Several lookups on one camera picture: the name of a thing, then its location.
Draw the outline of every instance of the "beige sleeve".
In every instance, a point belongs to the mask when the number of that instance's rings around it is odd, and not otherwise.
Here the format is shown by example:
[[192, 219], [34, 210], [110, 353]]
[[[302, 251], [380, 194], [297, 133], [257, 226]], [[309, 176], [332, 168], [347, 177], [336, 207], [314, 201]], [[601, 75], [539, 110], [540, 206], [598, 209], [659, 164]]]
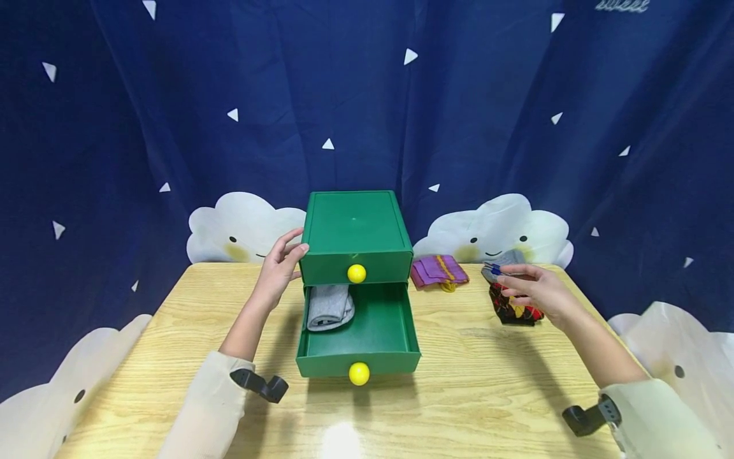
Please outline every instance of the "beige sleeve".
[[194, 377], [181, 412], [168, 432], [159, 459], [220, 459], [244, 415], [245, 390], [230, 373], [252, 362], [211, 352]]
[[614, 384], [601, 394], [622, 417], [612, 435], [628, 459], [724, 458], [711, 432], [664, 381]]

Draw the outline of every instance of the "hand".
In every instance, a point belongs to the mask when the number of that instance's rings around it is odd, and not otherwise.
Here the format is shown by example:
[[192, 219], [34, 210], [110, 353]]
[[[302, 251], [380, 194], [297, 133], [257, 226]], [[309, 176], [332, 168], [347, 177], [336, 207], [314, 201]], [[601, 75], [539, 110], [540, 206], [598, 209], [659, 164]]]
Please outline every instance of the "hand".
[[265, 257], [260, 269], [258, 282], [252, 291], [250, 301], [262, 301], [268, 311], [272, 311], [283, 296], [288, 283], [301, 277], [294, 272], [298, 261], [308, 252], [308, 244], [288, 243], [303, 234], [303, 228], [290, 230], [275, 241], [275, 245]]
[[553, 271], [544, 270], [532, 264], [510, 264], [502, 266], [497, 282], [507, 287], [502, 291], [505, 297], [515, 298], [516, 305], [534, 306], [545, 313], [550, 323], [564, 330], [565, 325], [586, 309]]

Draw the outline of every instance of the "wooden table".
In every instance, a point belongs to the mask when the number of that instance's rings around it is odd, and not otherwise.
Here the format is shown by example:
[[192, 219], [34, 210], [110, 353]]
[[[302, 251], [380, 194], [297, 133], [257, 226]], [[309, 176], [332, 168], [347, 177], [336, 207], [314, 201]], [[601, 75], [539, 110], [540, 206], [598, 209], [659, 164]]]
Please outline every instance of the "wooden table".
[[[597, 388], [547, 320], [503, 326], [480, 265], [455, 293], [410, 283], [423, 358], [414, 375], [306, 380], [295, 363], [303, 311], [293, 282], [270, 316], [258, 374], [286, 379], [279, 405], [250, 394], [228, 458], [609, 458], [607, 429], [576, 438], [560, 413], [596, 403]], [[598, 316], [589, 301], [556, 269]], [[195, 264], [62, 447], [58, 458], [154, 458], [186, 390], [252, 291], [259, 266]]]

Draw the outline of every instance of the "drawer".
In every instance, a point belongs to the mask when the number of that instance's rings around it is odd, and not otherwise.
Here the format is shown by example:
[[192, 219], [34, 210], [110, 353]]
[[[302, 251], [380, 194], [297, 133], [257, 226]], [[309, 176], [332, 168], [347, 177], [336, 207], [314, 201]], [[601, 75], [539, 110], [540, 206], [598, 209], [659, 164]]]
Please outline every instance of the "drawer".
[[411, 373], [421, 350], [415, 335], [407, 284], [373, 283], [349, 286], [355, 315], [334, 330], [311, 332], [305, 287], [305, 310], [296, 364], [303, 377], [348, 377], [352, 364], [367, 365], [370, 375]]
[[[314, 192], [300, 262], [307, 286], [407, 282], [413, 247], [392, 191]], [[350, 278], [350, 267], [363, 278]]]

